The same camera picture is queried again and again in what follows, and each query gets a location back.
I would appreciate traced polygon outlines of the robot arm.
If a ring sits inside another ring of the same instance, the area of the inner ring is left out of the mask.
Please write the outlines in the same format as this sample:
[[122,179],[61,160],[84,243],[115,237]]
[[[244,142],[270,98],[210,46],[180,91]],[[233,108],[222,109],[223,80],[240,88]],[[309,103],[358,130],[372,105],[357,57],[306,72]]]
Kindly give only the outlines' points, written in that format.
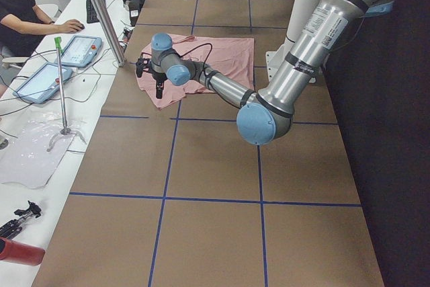
[[238,109],[240,135],[253,145],[265,145],[285,135],[292,125],[294,104],[314,81],[339,39],[356,19],[384,15],[394,0],[294,0],[284,43],[266,60],[269,83],[249,89],[213,69],[208,63],[181,58],[171,37],[151,40],[149,71],[162,96],[164,82],[175,86],[194,80]]

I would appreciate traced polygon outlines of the person's hand on mouse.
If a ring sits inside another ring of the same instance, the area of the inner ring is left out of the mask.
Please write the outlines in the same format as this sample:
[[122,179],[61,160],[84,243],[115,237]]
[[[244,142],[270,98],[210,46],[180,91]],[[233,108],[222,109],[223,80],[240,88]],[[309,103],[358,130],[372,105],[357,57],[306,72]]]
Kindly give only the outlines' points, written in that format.
[[77,32],[81,32],[75,29],[75,26],[84,25],[79,20],[70,19],[65,23],[59,25],[59,32],[63,34],[75,34]]

